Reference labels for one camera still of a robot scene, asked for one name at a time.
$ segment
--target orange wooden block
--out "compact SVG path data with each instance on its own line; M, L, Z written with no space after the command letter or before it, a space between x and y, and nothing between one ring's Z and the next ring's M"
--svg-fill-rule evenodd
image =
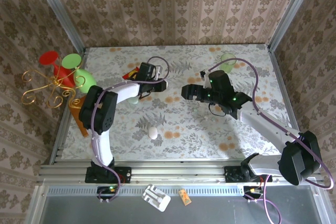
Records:
M80 98L80 103L77 106L81 107L83 105L85 97L86 96ZM83 123L79 120L79 111L80 111L80 109L71 108L71 107L69 107L69 109L70 109L70 112L71 112L73 118L75 119L75 121L76 121L76 123L77 123L77 125L79 127L79 130L82 133L83 137L87 137L89 135L89 133L86 130L86 128L84 128Z

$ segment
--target yellow object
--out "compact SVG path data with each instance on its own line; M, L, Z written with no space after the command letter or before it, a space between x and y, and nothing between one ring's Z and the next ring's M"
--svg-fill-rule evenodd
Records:
M191 200L184 189L178 191L179 196L181 197L183 204L186 206L191 203Z

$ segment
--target patterned tabletop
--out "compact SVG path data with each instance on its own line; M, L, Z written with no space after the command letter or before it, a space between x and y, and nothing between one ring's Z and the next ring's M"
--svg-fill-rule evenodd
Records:
M230 52L250 61L259 74L257 103L282 122L288 123L274 69L265 45L158 46L90 48L87 67L97 85L106 88L122 81L122 76L152 56L165 58L171 68L168 88L152 93L138 104L123 101L117 105L110 130L111 150L116 159L172 158L244 158L251 153L278 154L275 147L250 126L231 116L215 116L208 104L187 101L181 97L181 87L203 84L200 71L220 61ZM154 59L155 65L166 66ZM255 76L250 67L237 62L229 74L236 91L251 95ZM213 108L220 114L219 107ZM148 136L147 126L156 126L156 140ZM90 159L90 137L84 138L72 118L66 138L63 159Z

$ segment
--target floral wallpaper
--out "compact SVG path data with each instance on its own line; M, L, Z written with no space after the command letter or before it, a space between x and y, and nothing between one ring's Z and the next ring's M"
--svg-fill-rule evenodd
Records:
M152 56L161 56L170 64L168 87L164 92L131 104L123 101L116 108L110 130L111 150L118 160L173 159L173 158L241 158L259 152L279 154L277 149L257 131L231 116L211 114L207 103L185 100L181 87L200 84L200 71L220 62L221 56L233 53L256 66L259 86L256 102L284 124L288 115L282 100L268 50L265 45L198 45L90 48L86 69L107 88L122 81L122 76ZM162 60L151 63L161 65ZM251 95L255 83L252 69L244 62L236 62L229 73L237 91ZM223 115L220 107L212 107L214 114ZM158 137L148 136L148 127L157 127ZM71 117L63 159L91 159L91 138L83 137Z
M318 137L323 161L335 179L336 0L304 0L276 57L299 127ZM329 193L336 210L336 192Z
M36 103L23 105L21 96L44 81L29 84L21 76L41 68L47 50L62 56L73 47L46 0L0 0L0 223L23 223L40 165L53 146L61 109L46 109L47 91Z
M61 0L86 47L267 43L290 0Z

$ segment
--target white egg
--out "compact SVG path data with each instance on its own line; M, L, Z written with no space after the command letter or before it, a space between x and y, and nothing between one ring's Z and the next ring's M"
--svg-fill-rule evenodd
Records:
M158 137L158 130L156 127L150 127L148 129L148 135L151 139L156 139Z

